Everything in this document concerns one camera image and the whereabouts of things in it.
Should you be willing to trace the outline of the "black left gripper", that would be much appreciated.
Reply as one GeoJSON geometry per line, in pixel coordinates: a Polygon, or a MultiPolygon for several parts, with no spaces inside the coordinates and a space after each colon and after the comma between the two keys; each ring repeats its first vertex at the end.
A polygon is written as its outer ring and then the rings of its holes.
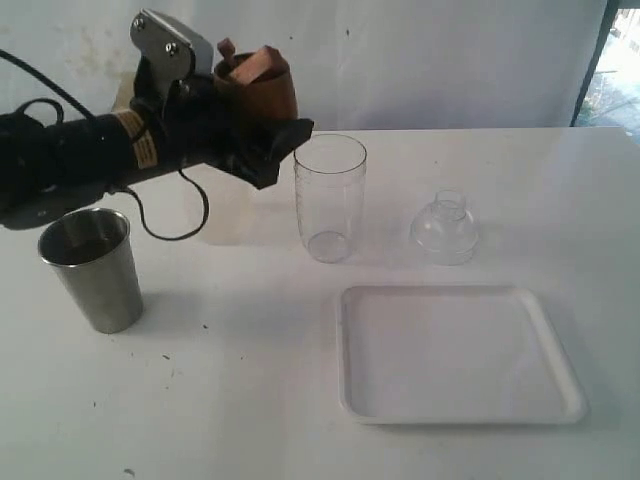
{"type": "Polygon", "coordinates": [[[256,189],[278,182],[280,164],[310,139],[315,126],[301,118],[232,127],[230,107],[212,75],[191,74],[161,92],[145,57],[133,86],[130,108],[151,134],[161,167],[176,170],[204,163],[256,189]]]}

